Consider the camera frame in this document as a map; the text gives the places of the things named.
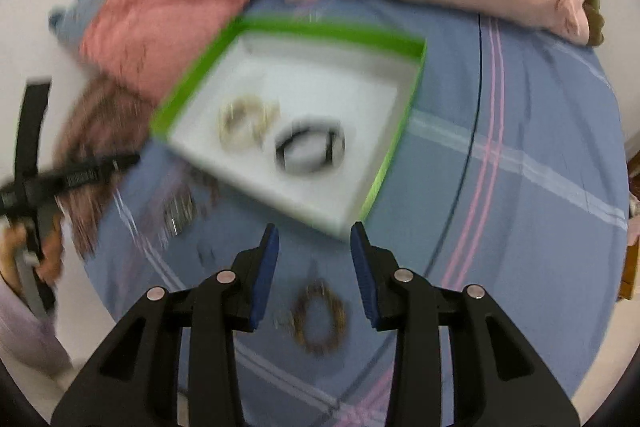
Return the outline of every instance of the black bracelet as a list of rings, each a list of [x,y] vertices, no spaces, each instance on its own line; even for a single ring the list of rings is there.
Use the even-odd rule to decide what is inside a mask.
[[[296,142],[319,135],[325,140],[306,158],[294,158]],[[276,162],[289,174],[308,174],[340,165],[344,157],[344,132],[337,123],[296,123],[276,141]]]
[[[332,331],[322,341],[313,342],[305,334],[306,310],[309,303],[316,298],[324,300],[332,319]],[[292,309],[293,338],[306,352],[322,357],[332,353],[342,343],[347,332],[347,313],[344,304],[326,287],[323,281],[316,281],[307,286],[296,300]]]

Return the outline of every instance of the brown beaded bracelet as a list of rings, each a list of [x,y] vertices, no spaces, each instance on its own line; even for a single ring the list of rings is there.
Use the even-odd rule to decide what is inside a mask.
[[[312,342],[305,335],[306,310],[312,299],[321,298],[327,305],[332,318],[332,331],[318,342]],[[347,331],[347,313],[342,301],[327,288],[324,281],[316,281],[307,286],[296,300],[292,309],[293,338],[306,352],[322,357],[332,353],[342,343]]]

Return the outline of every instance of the metal bracelet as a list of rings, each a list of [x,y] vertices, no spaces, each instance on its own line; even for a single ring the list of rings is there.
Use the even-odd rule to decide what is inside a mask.
[[[196,218],[197,208],[188,187],[181,187],[164,205],[164,228],[169,237],[180,235]]]
[[[280,105],[277,103],[264,103],[252,94],[240,96],[220,109],[220,143],[227,150],[261,145],[264,135],[279,116]]]

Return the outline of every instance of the metal screw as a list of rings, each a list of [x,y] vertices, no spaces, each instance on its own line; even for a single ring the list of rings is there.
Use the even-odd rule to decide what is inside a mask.
[[[414,273],[406,268],[400,268],[396,270],[394,277],[399,282],[409,282],[414,278]]]
[[[478,284],[472,284],[471,286],[469,286],[469,288],[466,289],[466,293],[472,299],[481,299],[482,297],[484,297],[486,291],[484,291],[484,288],[482,288],[482,286]]]
[[[236,280],[236,274],[231,270],[222,270],[218,275],[216,275],[216,280],[220,284],[231,284]]]
[[[160,286],[156,286],[155,288],[151,288],[146,293],[146,298],[149,299],[150,301],[159,301],[162,297],[164,297],[165,293],[166,292],[164,291],[164,288],[161,288]]]

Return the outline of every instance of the blue bedsheet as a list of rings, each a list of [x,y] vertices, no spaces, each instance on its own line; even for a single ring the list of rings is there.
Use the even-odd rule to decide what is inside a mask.
[[[410,123],[366,228],[372,243],[432,283],[484,285],[569,395],[591,365],[616,299],[628,192],[616,99],[593,54],[545,32],[456,10],[392,0],[254,0],[249,12],[391,26],[428,40]],[[456,199],[482,84],[478,128]],[[188,185],[203,210],[177,238],[162,208]],[[239,382],[252,425],[382,427],[394,337],[364,316],[348,245],[225,186],[216,203],[189,166],[150,142],[103,217],[86,263],[114,318],[152,285],[191,287],[277,224],[281,254],[260,328],[237,337]],[[341,348],[315,358],[282,322],[298,291],[324,279],[349,316]],[[324,331],[321,309],[312,328]],[[183,343],[180,383],[186,383]],[[450,368],[444,371],[451,421]]]

